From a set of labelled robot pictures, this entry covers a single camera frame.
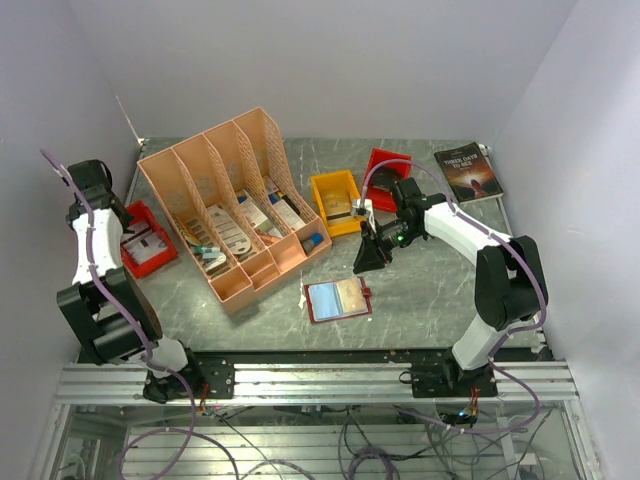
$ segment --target table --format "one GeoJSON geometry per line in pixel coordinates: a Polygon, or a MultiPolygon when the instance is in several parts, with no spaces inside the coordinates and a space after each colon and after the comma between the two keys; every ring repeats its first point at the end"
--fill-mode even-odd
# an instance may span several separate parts
{"type": "MultiPolygon", "coordinates": [[[[141,157],[163,150],[181,138],[145,141],[141,157]]],[[[360,185],[372,148],[406,155],[439,174],[433,152],[468,141],[286,138],[291,174],[303,197],[311,201],[311,175],[350,169],[360,185]]],[[[438,192],[436,183],[414,169],[422,191],[438,192]]],[[[371,288],[373,313],[324,325],[312,325],[302,285],[347,278],[360,244],[358,234],[334,239],[332,251],[295,278],[285,281],[254,304],[229,316],[170,228],[143,175],[134,177],[128,202],[143,200],[178,247],[176,260],[139,281],[155,308],[166,335],[194,350],[334,350],[449,347],[474,316],[475,272],[458,252],[438,239],[416,241],[384,270],[364,274],[371,288]]],[[[501,231],[508,223],[501,202],[466,205],[467,213],[501,231]]],[[[391,214],[377,214],[382,223],[391,214]]],[[[506,346],[538,348],[535,332],[518,333],[506,346]]]]}

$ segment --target robotic arm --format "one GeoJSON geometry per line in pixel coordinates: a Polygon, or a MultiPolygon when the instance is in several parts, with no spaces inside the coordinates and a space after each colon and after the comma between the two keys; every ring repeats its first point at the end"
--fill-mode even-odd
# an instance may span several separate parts
{"type": "Polygon", "coordinates": [[[93,228],[91,250],[100,282],[136,319],[153,347],[153,365],[158,370],[148,375],[144,396],[164,403],[186,395],[168,370],[180,373],[197,394],[204,381],[193,354],[177,340],[163,335],[153,308],[122,265],[120,240],[132,217],[111,191],[109,170],[99,160],[87,160],[70,166],[68,172],[93,210],[93,226],[76,197],[66,219],[78,236],[78,268],[72,285],[58,292],[57,302],[85,355],[96,365],[145,363],[145,346],[134,328],[119,311],[110,308],[92,279],[87,231],[93,228]]]}
{"type": "Polygon", "coordinates": [[[391,250],[408,247],[416,238],[429,236],[445,241],[476,267],[475,305],[471,325],[451,349],[446,378],[450,384],[472,378],[484,370],[488,356],[512,324],[529,320],[540,309],[529,278],[516,260],[491,234],[503,239],[533,271],[545,301],[547,289],[536,243],[527,236],[511,238],[480,224],[485,234],[456,215],[443,194],[425,196],[415,179],[397,182],[391,190],[397,219],[380,225],[373,220],[370,203],[361,223],[362,244],[353,272],[384,268],[391,263],[391,250]]]}

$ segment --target gray wall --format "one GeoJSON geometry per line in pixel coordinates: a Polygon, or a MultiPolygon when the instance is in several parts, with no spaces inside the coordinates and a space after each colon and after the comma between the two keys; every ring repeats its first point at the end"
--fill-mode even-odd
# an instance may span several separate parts
{"type": "Polygon", "coordinates": [[[492,142],[575,0],[71,0],[141,136],[256,105],[288,136],[492,142]]]}
{"type": "Polygon", "coordinates": [[[67,3],[0,4],[0,477],[25,478],[77,342],[55,303],[77,264],[73,197],[38,153],[101,158],[123,191],[137,142],[67,3]]]}
{"type": "Polygon", "coordinates": [[[640,3],[580,0],[494,151],[518,233],[540,246],[547,332],[612,479],[640,431],[640,3]]]}

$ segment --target beige desk organizer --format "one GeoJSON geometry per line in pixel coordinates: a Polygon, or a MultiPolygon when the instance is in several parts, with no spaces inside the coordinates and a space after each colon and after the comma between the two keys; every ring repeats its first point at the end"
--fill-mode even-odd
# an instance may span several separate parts
{"type": "Polygon", "coordinates": [[[331,249],[320,217],[295,189],[280,130],[256,108],[138,162],[169,222],[192,256],[222,306],[232,313],[273,288],[331,249]],[[300,210],[305,226],[292,231],[271,205],[262,180],[269,175],[300,210]],[[245,189],[284,238],[266,245],[242,214],[235,192],[245,189]],[[247,234],[252,250],[235,257],[224,245],[207,207],[221,206],[247,234]],[[223,269],[207,274],[179,233],[175,218],[197,225],[227,256],[223,269]],[[323,242],[307,256],[301,242],[320,233],[323,242]]]}

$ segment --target yellow plastic tray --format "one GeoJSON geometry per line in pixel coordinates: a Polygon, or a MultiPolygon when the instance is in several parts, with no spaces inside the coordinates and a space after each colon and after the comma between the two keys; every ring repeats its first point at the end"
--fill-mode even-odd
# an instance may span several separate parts
{"type": "Polygon", "coordinates": [[[314,203],[318,205],[320,218],[322,218],[322,222],[327,228],[327,232],[330,237],[339,237],[340,235],[359,232],[360,222],[364,220],[363,217],[354,217],[354,220],[348,222],[340,223],[338,225],[329,225],[327,221],[327,212],[325,210],[325,206],[322,204],[322,193],[330,190],[346,191],[351,204],[353,203],[353,200],[360,198],[360,192],[358,191],[356,181],[353,179],[351,171],[340,170],[322,175],[313,175],[311,177],[311,193],[314,203]]]}

